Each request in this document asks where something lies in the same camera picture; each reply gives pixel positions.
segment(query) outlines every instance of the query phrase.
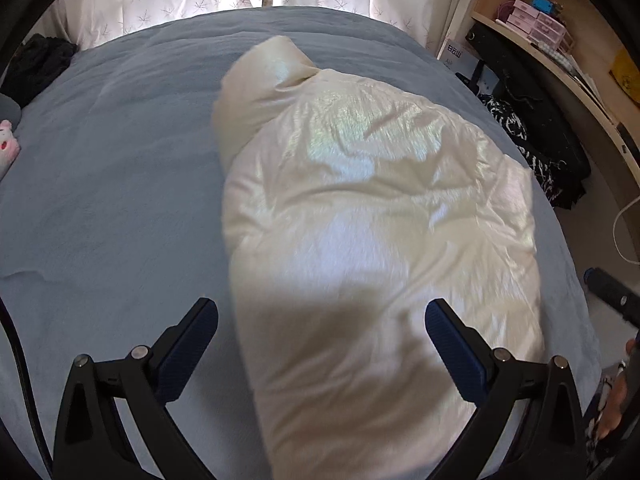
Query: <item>patterned cloth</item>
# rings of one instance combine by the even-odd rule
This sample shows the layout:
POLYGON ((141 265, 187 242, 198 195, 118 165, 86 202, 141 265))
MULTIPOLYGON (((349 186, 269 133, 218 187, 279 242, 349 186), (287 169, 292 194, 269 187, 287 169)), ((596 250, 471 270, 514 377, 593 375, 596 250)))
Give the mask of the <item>patterned cloth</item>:
POLYGON ((487 94, 480 94, 478 98, 517 145, 551 205, 571 209, 585 193, 580 180, 565 170, 562 160, 551 160, 534 147, 534 139, 529 139, 526 126, 511 104, 487 94))

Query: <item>blue bedsheet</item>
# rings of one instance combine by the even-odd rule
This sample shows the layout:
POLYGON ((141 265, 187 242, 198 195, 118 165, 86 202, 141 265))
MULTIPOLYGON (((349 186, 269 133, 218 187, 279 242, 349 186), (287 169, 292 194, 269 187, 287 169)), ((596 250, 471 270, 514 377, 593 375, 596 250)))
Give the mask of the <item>blue bedsheet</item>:
MULTIPOLYGON (((22 152, 0 182, 0 294, 24 345, 50 446, 75 355, 124 357, 208 296, 220 309, 218 333, 169 410, 217 478, 270 478, 234 334, 223 175, 209 117, 226 70, 276 34, 292 38, 320 68, 449 107, 526 164, 482 104, 414 40, 346 12, 219 12, 77 54, 24 110, 16 131, 22 152)), ((546 358, 569 359, 586 406, 600 376, 598 344, 560 225, 536 183, 534 214, 546 358)), ((4 336, 0 384, 0 416, 44 476, 4 336)), ((131 427, 130 415, 125 423, 131 427)), ((513 431, 512 424, 494 465, 513 431)), ((134 447, 153 471, 139 440, 134 447)), ((406 479, 424 480, 429 470, 406 479)))

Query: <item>pink plush toy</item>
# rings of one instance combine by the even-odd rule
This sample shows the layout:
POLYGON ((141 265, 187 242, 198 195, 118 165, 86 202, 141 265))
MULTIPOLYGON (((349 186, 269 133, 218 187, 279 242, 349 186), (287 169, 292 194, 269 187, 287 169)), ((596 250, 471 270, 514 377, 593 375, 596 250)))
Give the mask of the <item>pink plush toy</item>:
POLYGON ((20 153, 20 145, 15 140, 11 128, 12 124, 9 121, 0 123, 0 180, 9 171, 9 167, 20 153))

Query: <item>black bag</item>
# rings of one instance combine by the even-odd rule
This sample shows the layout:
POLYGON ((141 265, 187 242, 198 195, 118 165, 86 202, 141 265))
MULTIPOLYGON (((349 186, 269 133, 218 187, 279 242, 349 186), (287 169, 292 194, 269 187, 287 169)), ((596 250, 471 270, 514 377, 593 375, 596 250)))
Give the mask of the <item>black bag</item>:
POLYGON ((526 52, 482 23, 466 35, 486 65, 501 79, 515 113, 527 125, 528 142, 549 159, 582 180, 591 174, 591 165, 580 140, 564 118, 562 110, 538 83, 526 65, 526 52))

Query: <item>yellow paper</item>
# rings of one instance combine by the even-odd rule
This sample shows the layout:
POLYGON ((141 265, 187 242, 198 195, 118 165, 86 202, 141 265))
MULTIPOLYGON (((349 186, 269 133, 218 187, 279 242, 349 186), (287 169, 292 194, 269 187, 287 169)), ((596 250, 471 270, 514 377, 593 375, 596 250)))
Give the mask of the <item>yellow paper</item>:
POLYGON ((640 104, 640 70, 634 64, 628 52, 622 48, 611 67, 611 75, 626 94, 640 104))

